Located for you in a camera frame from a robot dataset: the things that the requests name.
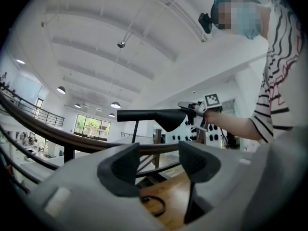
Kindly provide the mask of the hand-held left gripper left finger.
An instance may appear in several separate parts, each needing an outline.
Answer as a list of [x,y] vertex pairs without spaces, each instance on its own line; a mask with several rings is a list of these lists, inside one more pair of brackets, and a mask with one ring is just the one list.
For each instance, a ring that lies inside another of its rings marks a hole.
[[124,144],[73,159],[40,183],[31,200],[63,230],[163,231],[135,186],[139,148]]

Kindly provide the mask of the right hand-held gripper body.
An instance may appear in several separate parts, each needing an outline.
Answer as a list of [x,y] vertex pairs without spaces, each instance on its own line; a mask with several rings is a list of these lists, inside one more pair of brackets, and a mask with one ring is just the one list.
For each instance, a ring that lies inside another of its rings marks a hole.
[[193,124],[197,129],[207,131],[209,122],[205,118],[207,111],[214,111],[221,113],[221,102],[216,93],[207,94],[203,101],[192,103],[189,107],[195,112]]

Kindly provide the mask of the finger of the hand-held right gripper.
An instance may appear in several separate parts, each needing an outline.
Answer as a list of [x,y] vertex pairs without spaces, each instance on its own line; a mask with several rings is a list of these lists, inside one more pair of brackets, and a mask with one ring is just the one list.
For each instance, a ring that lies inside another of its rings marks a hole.
[[196,103],[194,103],[194,102],[179,102],[178,107],[182,110],[193,110],[193,111],[195,111]]

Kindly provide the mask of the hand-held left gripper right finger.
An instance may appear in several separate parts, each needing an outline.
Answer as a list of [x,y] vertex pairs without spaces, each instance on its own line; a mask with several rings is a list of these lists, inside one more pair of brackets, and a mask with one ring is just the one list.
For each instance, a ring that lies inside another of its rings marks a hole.
[[183,230],[250,231],[260,225],[260,151],[182,141],[179,156],[190,180]]

